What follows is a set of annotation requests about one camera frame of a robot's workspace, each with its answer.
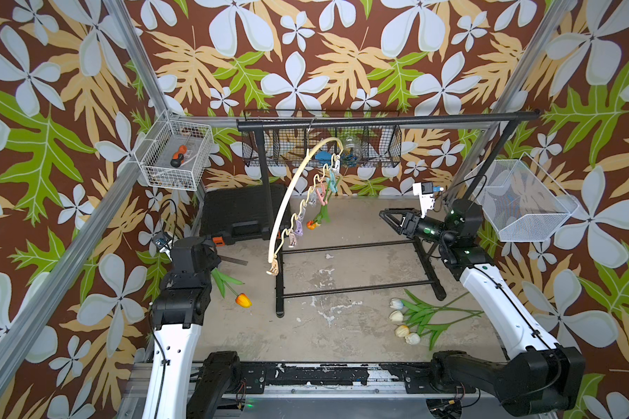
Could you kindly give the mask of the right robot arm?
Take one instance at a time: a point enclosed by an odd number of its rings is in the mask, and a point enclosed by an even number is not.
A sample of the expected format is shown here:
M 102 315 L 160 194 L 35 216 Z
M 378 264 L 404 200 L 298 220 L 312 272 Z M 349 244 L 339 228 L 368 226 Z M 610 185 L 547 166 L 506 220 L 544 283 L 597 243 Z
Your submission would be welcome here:
M 479 204 L 459 199 L 442 221 L 415 209 L 383 209 L 379 216 L 399 235 L 438 247 L 441 261 L 480 305 L 508 355 L 508 361 L 500 363 L 461 351 L 437 352 L 432 359 L 434 385 L 480 389 L 514 417 L 575 407 L 585 358 L 538 323 L 476 244 L 484 221 Z

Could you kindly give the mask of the orange tulip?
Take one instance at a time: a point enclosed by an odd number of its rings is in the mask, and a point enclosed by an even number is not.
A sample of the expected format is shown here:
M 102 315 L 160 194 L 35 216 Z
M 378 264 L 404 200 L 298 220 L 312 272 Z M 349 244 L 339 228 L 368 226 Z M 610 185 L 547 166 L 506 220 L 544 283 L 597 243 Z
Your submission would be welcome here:
M 322 204 L 320 206 L 320 210 L 318 214 L 312 220 L 307 222 L 307 227 L 309 230 L 315 230 L 316 228 L 320 227 L 323 223 L 330 222 L 330 210 L 328 209 L 327 202 L 328 200 L 330 200 L 332 196 L 334 196 L 337 193 L 337 183 L 338 181 L 335 181 L 334 183 L 332 183 L 332 181 L 329 181 L 327 183 L 326 193 L 324 195 L 325 204 Z

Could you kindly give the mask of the cream clip hanger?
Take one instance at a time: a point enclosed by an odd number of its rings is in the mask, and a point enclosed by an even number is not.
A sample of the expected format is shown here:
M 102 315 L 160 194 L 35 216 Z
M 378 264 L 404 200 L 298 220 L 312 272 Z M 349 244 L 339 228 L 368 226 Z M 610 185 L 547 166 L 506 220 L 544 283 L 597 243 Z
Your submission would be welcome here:
M 295 186 L 297 185 L 298 181 L 301 179 L 302 174 L 304 170 L 306 169 L 307 165 L 309 164 L 309 162 L 317 155 L 317 153 L 320 151 L 320 149 L 324 145 L 330 142 L 334 142 L 337 145 L 337 147 L 339 148 L 339 153 L 337 154 L 333 153 L 330 157 L 330 163 L 324 164 L 323 167 L 321 168 L 321 173 L 316 174 L 314 176 L 314 183 L 308 188 L 306 197 L 301 200 L 298 207 L 298 211 L 293 213 L 291 215 L 291 218 L 289 218 L 288 228 L 282 229 L 281 222 L 283 220 L 283 216 L 289 204 L 289 200 L 291 199 L 293 192 L 295 190 Z M 312 194 L 316 192 L 316 185 L 318 185 L 319 183 L 322 183 L 326 179 L 332 178 L 332 175 L 334 173 L 337 174 L 339 172 L 340 159 L 341 159 L 343 149 L 344 149 L 344 145 L 338 138 L 329 137 L 327 139 L 324 139 L 320 141 L 319 143 L 317 143 L 316 146 L 314 146 L 313 148 L 308 149 L 307 155 L 304 157 L 300 166 L 295 171 L 295 174 L 293 174 L 291 182 L 288 185 L 287 191 L 281 201 L 281 205 L 278 209 L 276 220 L 274 222 L 274 226 L 272 228 L 271 235 L 270 235 L 269 252 L 268 252 L 268 258 L 267 258 L 268 263 L 270 264 L 270 269 L 267 270 L 268 275 L 276 277 L 280 273 L 281 268 L 279 268 L 278 256 L 279 256 L 280 250 L 285 244 L 285 237 L 289 237 L 289 242 L 290 242 L 289 247 L 290 248 L 294 247 L 293 245 L 294 241 L 293 239 L 291 239 L 291 237 L 297 236 L 297 233 L 295 232 L 296 223 L 302 222 L 302 215 L 305 212 L 307 204 L 311 201 L 310 198 Z

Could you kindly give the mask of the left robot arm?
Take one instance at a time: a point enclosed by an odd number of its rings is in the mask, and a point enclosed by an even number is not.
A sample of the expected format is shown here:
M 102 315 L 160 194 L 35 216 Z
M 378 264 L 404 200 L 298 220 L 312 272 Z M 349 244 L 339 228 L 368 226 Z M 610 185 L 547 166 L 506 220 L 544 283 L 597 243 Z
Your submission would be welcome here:
M 174 242 L 171 270 L 150 306 L 154 356 L 144 418 L 212 418 L 227 392 L 239 385 L 239 356 L 211 354 L 189 393 L 192 364 L 211 303 L 211 278 L 221 262 L 215 245 L 203 237 Z

